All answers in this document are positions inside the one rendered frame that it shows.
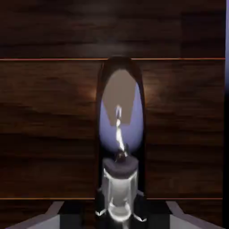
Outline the dark wood cabinet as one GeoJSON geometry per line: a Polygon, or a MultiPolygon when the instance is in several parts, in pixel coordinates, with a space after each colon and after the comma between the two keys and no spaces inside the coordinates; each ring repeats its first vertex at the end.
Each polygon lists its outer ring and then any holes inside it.
{"type": "Polygon", "coordinates": [[[0,0],[0,229],[82,198],[94,229],[97,75],[136,59],[146,193],[222,225],[226,0],[0,0]]]}

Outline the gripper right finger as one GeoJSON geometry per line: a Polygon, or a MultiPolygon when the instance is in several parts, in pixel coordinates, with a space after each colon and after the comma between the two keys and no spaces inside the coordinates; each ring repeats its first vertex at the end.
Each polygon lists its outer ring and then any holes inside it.
{"type": "Polygon", "coordinates": [[[148,201],[148,229],[222,229],[211,222],[185,214],[175,201],[148,201]]]}

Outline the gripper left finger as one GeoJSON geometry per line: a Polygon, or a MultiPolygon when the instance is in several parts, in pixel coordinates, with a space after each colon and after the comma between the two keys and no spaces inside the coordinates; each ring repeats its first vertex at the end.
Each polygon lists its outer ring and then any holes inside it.
{"type": "Polygon", "coordinates": [[[52,200],[52,204],[44,214],[5,229],[86,229],[84,212],[85,200],[52,200]]]}

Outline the dark wood cabinet door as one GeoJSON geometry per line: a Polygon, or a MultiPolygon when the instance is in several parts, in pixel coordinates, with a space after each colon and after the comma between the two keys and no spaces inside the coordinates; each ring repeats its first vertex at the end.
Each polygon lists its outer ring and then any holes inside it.
{"type": "MultiPolygon", "coordinates": [[[[138,61],[146,193],[221,198],[224,61],[138,61]]],[[[0,61],[0,198],[93,197],[99,61],[0,61]]]]}
{"type": "MultiPolygon", "coordinates": [[[[176,202],[184,213],[223,226],[222,200],[181,199],[176,202]]],[[[51,204],[51,200],[0,200],[0,229],[44,214],[51,204]]],[[[86,229],[94,229],[93,210],[94,202],[86,200],[84,212],[86,229]]]]}
{"type": "Polygon", "coordinates": [[[0,58],[223,58],[226,0],[0,0],[0,58]]]}

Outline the curved shiny metal handle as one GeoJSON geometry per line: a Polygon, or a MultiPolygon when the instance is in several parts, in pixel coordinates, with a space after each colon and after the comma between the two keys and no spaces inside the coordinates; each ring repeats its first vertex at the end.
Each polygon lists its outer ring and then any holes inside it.
{"type": "Polygon", "coordinates": [[[148,229],[143,79],[128,57],[111,57],[100,67],[95,142],[96,229],[148,229]]]}

